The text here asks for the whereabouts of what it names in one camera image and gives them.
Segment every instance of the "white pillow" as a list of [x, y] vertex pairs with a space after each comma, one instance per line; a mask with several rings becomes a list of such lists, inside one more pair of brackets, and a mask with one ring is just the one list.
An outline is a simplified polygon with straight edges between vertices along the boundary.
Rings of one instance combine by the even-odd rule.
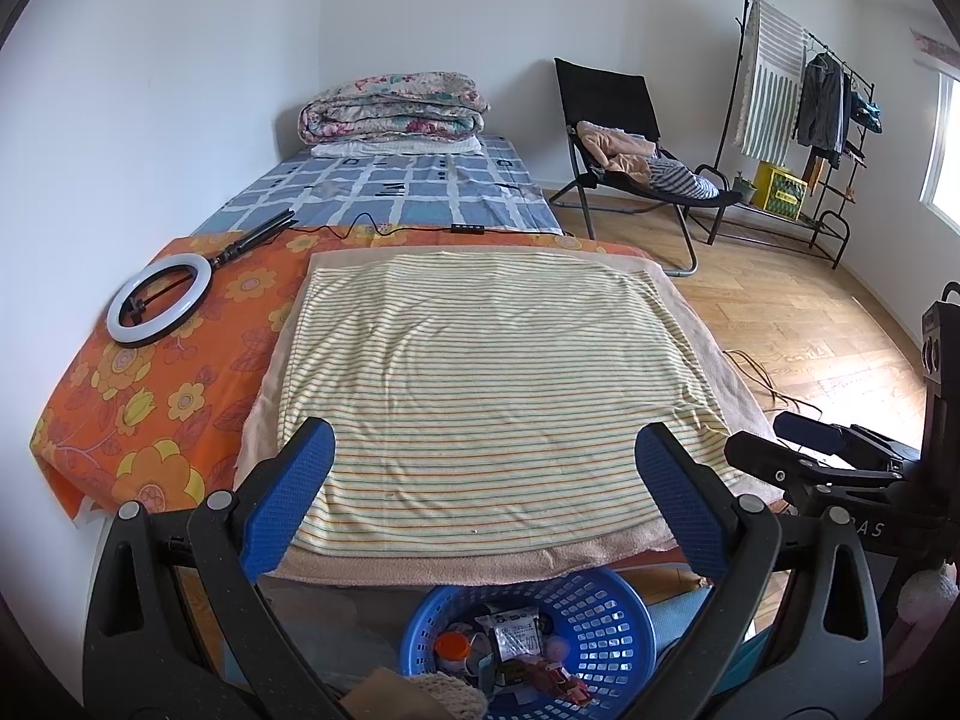
[[402, 156], [403, 154], [482, 154], [483, 146], [476, 135], [459, 141], [434, 141], [429, 138], [401, 138], [397, 141], [366, 143], [342, 141], [317, 143], [310, 149], [315, 157]]

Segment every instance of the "black metal rack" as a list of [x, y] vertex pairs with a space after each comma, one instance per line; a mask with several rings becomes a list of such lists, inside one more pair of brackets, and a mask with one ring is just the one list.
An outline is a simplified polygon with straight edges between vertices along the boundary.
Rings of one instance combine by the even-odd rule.
[[[723, 150], [727, 143], [727, 135], [728, 135], [728, 132], [730, 131], [730, 119], [731, 119], [731, 116], [733, 115], [733, 103], [736, 101], [736, 86], [737, 86], [737, 81], [740, 78], [740, 68], [743, 65], [743, 42], [744, 42], [744, 38], [746, 37], [747, 13], [749, 10], [750, 10], [750, 0], [743, 0], [743, 15], [741, 18], [736, 20], [736, 23], [738, 23], [738, 25], [740, 26], [740, 47], [739, 47], [739, 50], [737, 51], [736, 69], [733, 71], [733, 85], [731, 86], [731, 90], [730, 90], [730, 101], [727, 104], [727, 115], [726, 115], [726, 118], [724, 119], [723, 133], [720, 135], [720, 143], [717, 146], [716, 157], [714, 158], [714, 161], [713, 161], [714, 170], [720, 169], [720, 158], [723, 156]], [[840, 56], [838, 56], [836, 52], [831, 50], [830, 47], [826, 43], [824, 43], [824, 41], [820, 40], [820, 38], [818, 38], [812, 32], [808, 32], [808, 35], [810, 36], [810, 39], [812, 41], [819, 44], [823, 48], [823, 51], [825, 53], [828, 53], [830, 56], [836, 59], [837, 62], [839, 62], [847, 71], [850, 72], [852, 76], [858, 79], [864, 85], [864, 87], [869, 90], [869, 100], [872, 103], [874, 101], [875, 85], [870, 83], [870, 81], [867, 81], [867, 79], [864, 79], [864, 77], [861, 76], [861, 74], [859, 74], [850, 65], [848, 65], [846, 61], [844, 61]], [[854, 123], [853, 126], [859, 128], [860, 143], [858, 148], [862, 153], [863, 143], [867, 137], [867, 128], [863, 127], [862, 124], [856, 124], [856, 123]], [[837, 266], [840, 265], [840, 259], [843, 257], [844, 251], [846, 251], [847, 245], [850, 242], [850, 236], [851, 236], [850, 223], [848, 222], [848, 220], [846, 220], [846, 218], [843, 217], [843, 211], [846, 209], [848, 202], [856, 202], [855, 200], [853, 200], [853, 192], [851, 191], [851, 189], [853, 189], [853, 180], [856, 179], [856, 172], [859, 169], [859, 167], [860, 167], [859, 163], [854, 162], [853, 169], [851, 170], [851, 174], [850, 174], [850, 179], [847, 181], [847, 186], [843, 190], [840, 190], [836, 186], [833, 186], [832, 184], [830, 184], [830, 179], [833, 177], [833, 174], [835, 172], [833, 165], [830, 166], [829, 171], [827, 172], [827, 177], [824, 180], [817, 182], [820, 186], [820, 196], [817, 199], [816, 210], [813, 212], [812, 215], [800, 213], [798, 218], [796, 218], [795, 220], [791, 220], [790, 218], [782, 217], [781, 215], [778, 215], [778, 214], [771, 214], [768, 211], [765, 211], [761, 208], [757, 208], [757, 206], [751, 205], [748, 203], [738, 203], [734, 206], [731, 206], [733, 208], [741, 208], [743, 210], [750, 211], [751, 213], [760, 215], [761, 217], [771, 218], [772, 220], [777, 220], [777, 221], [780, 221], [781, 223], [789, 224], [793, 227], [798, 227], [800, 229], [803, 229], [806, 231], [806, 233], [802, 235], [791, 235], [790, 233], [781, 232], [779, 230], [772, 229], [769, 227], [761, 227], [754, 224], [744, 223], [744, 221], [727, 220], [726, 218], [724, 218], [724, 209], [718, 210], [716, 215], [714, 215], [713, 218], [697, 218], [694, 215], [690, 215], [690, 218], [692, 218], [693, 221], [697, 223], [697, 225], [701, 229], [704, 230], [704, 232], [707, 232], [708, 245], [713, 245], [713, 242], [716, 240], [718, 236], [722, 238], [731, 238], [737, 241], [754, 242], [755, 244], [766, 245], [767, 247], [782, 248], [783, 250], [796, 251], [803, 254], [809, 254], [810, 256], [813, 256], [813, 257], [819, 257], [824, 260], [829, 260], [833, 263], [833, 269], [836, 269]], [[823, 208], [824, 198], [826, 197], [828, 191], [830, 191], [832, 194], [836, 194], [837, 196], [841, 197], [840, 209], [838, 211], [834, 211], [832, 208], [826, 208], [826, 209]], [[840, 223], [841, 225], [843, 225], [843, 232], [841, 233], [839, 230], [836, 230], [832, 226], [830, 226], [827, 223], [828, 219], [836, 220], [837, 223]], [[704, 224], [705, 221], [709, 222], [709, 226]], [[720, 226], [724, 223], [734, 227], [740, 227], [741, 229], [752, 230], [754, 232], [761, 232], [761, 233], [767, 234], [768, 236], [776, 236], [778, 238], [783, 238], [785, 240], [798, 242], [799, 244], [805, 244], [806, 249], [804, 250], [803, 248], [795, 247], [795, 245], [781, 245], [781, 244], [778, 244], [777, 242], [771, 242], [771, 241], [762, 240], [759, 238], [753, 238], [748, 235], [736, 235], [733, 233], [720, 232]], [[827, 250], [824, 249], [824, 247], [822, 247], [822, 245], [819, 244], [819, 242], [817, 242], [818, 237], [820, 237], [821, 235], [826, 236], [828, 238], [834, 238], [835, 240], [840, 241], [840, 250], [837, 251], [837, 254], [835, 256], [830, 254]]]

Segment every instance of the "floral quilt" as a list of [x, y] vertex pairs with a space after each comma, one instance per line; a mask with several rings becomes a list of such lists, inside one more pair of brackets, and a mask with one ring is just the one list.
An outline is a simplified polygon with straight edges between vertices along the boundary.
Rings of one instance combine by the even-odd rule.
[[298, 129], [309, 146], [408, 136], [456, 140], [482, 132], [488, 108], [473, 80], [460, 73], [371, 76], [311, 100]]
[[[183, 251], [213, 254], [239, 235], [179, 238], [157, 258]], [[328, 230], [287, 230], [217, 271], [198, 312], [167, 338], [121, 348], [104, 322], [97, 322], [37, 421], [30, 441], [37, 464], [72, 518], [93, 507], [113, 511], [131, 499], [151, 512], [193, 508], [211, 490], [232, 485], [244, 421], [311, 254], [463, 243], [462, 236], [443, 230], [401, 230], [381, 238], [357, 226], [345, 241]], [[642, 255], [624, 245], [544, 233], [469, 243]], [[164, 286], [157, 282], [152, 288]]]

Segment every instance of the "black chair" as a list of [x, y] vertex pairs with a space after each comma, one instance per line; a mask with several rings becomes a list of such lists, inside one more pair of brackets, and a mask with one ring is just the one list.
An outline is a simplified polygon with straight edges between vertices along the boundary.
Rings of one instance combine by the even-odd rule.
[[[697, 253], [693, 250], [693, 240], [686, 226], [686, 215], [690, 208], [724, 209], [741, 201], [736, 191], [730, 191], [727, 177], [710, 165], [700, 165], [694, 170], [698, 175], [701, 172], [711, 172], [723, 182], [720, 194], [707, 200], [692, 199], [678, 194], [667, 194], [651, 188], [638, 186], [627, 175], [619, 172], [606, 172], [590, 155], [587, 148], [577, 137], [577, 122], [592, 122], [600, 127], [622, 129], [632, 135], [642, 135], [648, 141], [659, 146], [659, 127], [656, 126], [656, 114], [653, 103], [647, 92], [647, 83], [643, 76], [623, 76], [619, 73], [610, 73], [606, 70], [580, 67], [579, 65], [555, 59], [557, 63], [557, 82], [560, 84], [560, 101], [563, 103], [563, 118], [566, 122], [566, 135], [570, 148], [570, 163], [573, 165], [574, 179], [563, 187], [557, 194], [549, 197], [547, 202], [554, 204], [568, 191], [577, 188], [580, 194], [580, 207], [584, 211], [584, 220], [587, 223], [587, 234], [596, 240], [593, 232], [593, 221], [590, 218], [590, 206], [587, 203], [587, 193], [584, 189], [596, 189], [603, 185], [627, 191], [645, 200], [651, 200], [656, 205], [649, 208], [628, 210], [621, 208], [594, 208], [597, 211], [613, 211], [621, 214], [645, 214], [654, 211], [662, 205], [672, 205], [677, 213], [680, 229], [686, 240], [686, 248], [690, 252], [691, 265], [685, 269], [664, 269], [669, 276], [690, 276], [697, 269]], [[659, 146], [659, 151], [670, 159], [676, 159], [673, 154]], [[577, 153], [584, 163], [584, 172], [577, 164]], [[558, 203], [565, 207], [575, 205]], [[716, 238], [717, 227], [722, 214], [717, 214], [712, 230], [710, 230], [707, 244], [712, 245]]]

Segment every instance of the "ring light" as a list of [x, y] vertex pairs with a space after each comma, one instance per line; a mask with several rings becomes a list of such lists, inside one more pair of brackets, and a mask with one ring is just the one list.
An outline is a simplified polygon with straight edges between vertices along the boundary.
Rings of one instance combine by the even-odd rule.
[[[152, 282], [171, 274], [173, 271], [188, 269], [193, 277], [193, 284], [181, 295], [176, 302], [152, 319], [132, 326], [124, 325], [125, 314], [131, 313], [134, 305], [134, 296]], [[213, 279], [213, 268], [210, 261], [198, 254], [174, 254], [164, 257], [152, 265], [147, 265], [139, 274], [133, 276], [110, 303], [107, 309], [107, 332], [119, 346], [145, 346], [158, 338], [173, 332], [189, 319], [200, 300], [210, 291], [210, 281]]]
[[[228, 245], [215, 257], [208, 259], [193, 253], [173, 254], [147, 265], [139, 274], [128, 280], [120, 288], [120, 292], [114, 296], [109, 309], [107, 309], [107, 333], [110, 333], [110, 337], [119, 346], [131, 347], [147, 346], [148, 343], [153, 343], [169, 335], [181, 324], [184, 324], [203, 299], [206, 298], [213, 281], [214, 271], [221, 269], [222, 266], [235, 260], [244, 252], [250, 251], [253, 247], [277, 237], [295, 221], [294, 212], [288, 208], [253, 228], [246, 235]], [[155, 281], [174, 274], [176, 271], [189, 271], [189, 275], [164, 287], [148, 298], [138, 298], [136, 296], [138, 292], [149, 287]], [[141, 322], [148, 303], [159, 298], [167, 290], [171, 290], [176, 285], [191, 279], [193, 283], [172, 306], [158, 316]], [[124, 319], [131, 319], [133, 324], [124, 324]]]

